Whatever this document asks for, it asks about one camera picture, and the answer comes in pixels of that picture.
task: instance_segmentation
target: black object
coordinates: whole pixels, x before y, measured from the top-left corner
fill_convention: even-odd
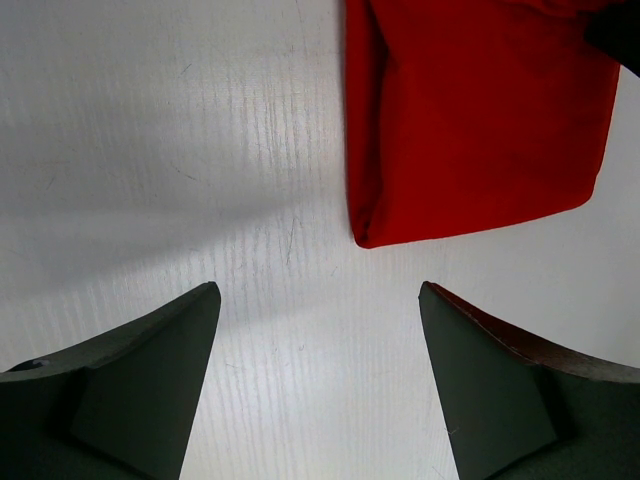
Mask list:
[[[0,479],[177,480],[219,311],[204,284],[0,374]]]
[[[640,0],[609,5],[594,17],[584,37],[640,76]]]
[[[637,480],[640,370],[583,355],[425,283],[420,310],[461,480]]]

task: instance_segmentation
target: folded red cloth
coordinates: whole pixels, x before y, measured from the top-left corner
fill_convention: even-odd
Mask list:
[[[525,222],[593,193],[619,65],[583,40],[611,0],[346,0],[358,245]]]

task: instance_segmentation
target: wood grain surface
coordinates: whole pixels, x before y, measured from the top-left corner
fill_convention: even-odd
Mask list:
[[[364,251],[336,0],[0,3],[0,370],[208,280],[223,307],[182,478],[457,478],[424,280],[640,366],[640,81],[593,200]]]

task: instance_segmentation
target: red cloth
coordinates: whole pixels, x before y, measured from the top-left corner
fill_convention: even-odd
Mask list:
[[[349,214],[365,248],[502,227],[593,193],[611,0],[346,0]]]

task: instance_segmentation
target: white surface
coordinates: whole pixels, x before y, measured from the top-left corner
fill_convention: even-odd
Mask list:
[[[183,479],[452,480],[423,280],[640,366],[640,82],[622,76],[585,207],[364,251],[340,16],[335,0],[0,3],[0,371],[215,280]]]

